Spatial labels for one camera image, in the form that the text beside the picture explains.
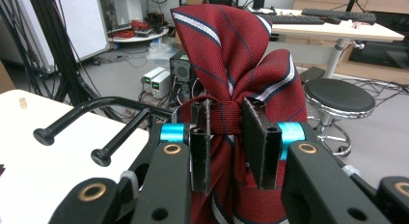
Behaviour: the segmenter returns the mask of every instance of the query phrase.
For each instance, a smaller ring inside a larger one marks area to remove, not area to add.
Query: stool
[[[319,141],[334,155],[350,154],[351,140],[342,128],[335,125],[335,122],[341,118],[359,119],[369,116],[375,108],[375,99],[360,87],[330,78],[307,81],[304,83],[304,91],[307,103],[324,113],[321,119],[309,118],[319,120],[315,128]],[[332,126],[343,137],[327,135],[327,130]],[[338,148],[337,152],[334,152],[326,140],[342,142],[343,145]]]

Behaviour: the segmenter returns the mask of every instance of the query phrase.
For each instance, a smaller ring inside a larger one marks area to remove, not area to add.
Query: computer monitor
[[[253,0],[253,10],[259,10],[264,8],[265,0]]]

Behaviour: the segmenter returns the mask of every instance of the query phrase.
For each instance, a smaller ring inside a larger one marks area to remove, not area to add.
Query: desk
[[[20,108],[25,98],[27,108]],[[137,129],[112,156],[109,167],[91,160],[93,149],[103,148],[124,124],[88,113],[63,130],[52,146],[44,146],[33,131],[47,127],[71,107],[14,90],[0,95],[0,223],[47,223],[69,191],[94,177],[118,182],[148,142]]]
[[[278,14],[301,14],[302,11],[298,10],[276,10]],[[299,51],[303,48],[304,52],[302,54],[308,54],[308,58],[324,58],[327,59],[327,71],[325,71],[324,77],[332,77],[335,68],[337,66],[338,60],[341,56],[343,48],[348,40],[361,40],[361,41],[377,41],[377,42],[392,42],[392,41],[402,41],[403,36],[397,32],[394,32],[388,28],[385,28],[379,24],[374,25],[361,25],[360,28],[355,29],[352,27],[351,21],[342,21],[341,24],[329,24],[325,23],[323,25],[288,25],[288,24],[273,24],[272,28],[273,34],[285,34],[285,35],[298,35],[298,36],[317,36],[326,38],[338,39],[338,43],[332,48],[331,52],[329,49],[324,51],[319,51],[320,46],[310,46],[313,50],[318,50],[317,54],[319,56],[312,55],[311,51],[307,50],[306,45],[300,46],[300,44],[291,44],[285,42],[274,42],[274,48],[286,48],[291,53]]]

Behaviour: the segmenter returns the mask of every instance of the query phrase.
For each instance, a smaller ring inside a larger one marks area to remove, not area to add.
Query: white stripe
[[[233,90],[233,87],[232,87],[232,84],[230,83],[230,81],[229,81],[229,93],[232,95],[232,90]]]
[[[228,135],[228,137],[232,141],[232,143],[234,144],[234,135]]]
[[[178,20],[181,20],[183,22],[189,23],[189,24],[195,26],[196,28],[204,31],[205,33],[209,34],[215,41],[217,41],[219,43],[219,45],[221,45],[219,36],[217,36],[217,34],[213,30],[211,30],[209,27],[205,26],[204,24],[202,24],[202,23],[200,23],[200,22],[198,22],[198,21],[196,21],[196,20],[194,20],[192,18],[189,18],[189,17],[187,17],[187,16],[185,16],[183,14],[174,13],[174,18],[178,19]]]
[[[272,29],[271,25],[265,19],[263,19],[263,18],[261,18],[259,16],[257,16],[257,18],[259,20],[261,20],[262,24],[264,24],[265,28],[267,28],[268,34],[271,34],[271,29]]]
[[[234,222],[234,224],[245,224],[244,222],[238,220],[238,218],[237,218],[236,216],[234,216],[234,217],[232,218],[232,221]],[[280,222],[280,224],[289,224],[288,219],[286,219],[286,220]]]
[[[214,195],[211,196],[211,209],[213,210],[213,215],[216,218],[217,222],[220,224],[229,224],[228,220],[222,215],[219,209],[216,206],[216,202],[214,201]]]
[[[292,63],[292,56],[289,55],[289,74],[288,76],[284,80],[278,83],[275,83],[272,86],[265,89],[261,95],[256,97],[256,99],[261,100],[261,101],[266,100],[267,97],[271,95],[271,93],[278,90],[280,87],[286,85],[288,82],[290,82],[294,78],[294,76],[295,76],[295,68],[294,68],[294,64]]]
[[[238,218],[237,218],[236,216],[233,216],[233,217],[232,217],[232,222],[233,222],[234,224],[245,224],[244,222],[238,220]]]

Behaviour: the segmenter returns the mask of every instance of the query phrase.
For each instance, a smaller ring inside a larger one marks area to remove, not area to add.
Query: keyboard
[[[272,21],[273,24],[324,24],[316,16],[310,15],[272,15],[272,14],[258,14],[258,16],[265,20]]]
[[[301,14],[313,15],[313,16],[318,16],[318,17],[336,16],[342,20],[352,19],[352,21],[365,22],[370,25],[376,22],[375,14],[366,14],[366,13],[353,13],[353,12],[318,10],[318,9],[303,9],[303,12]]]

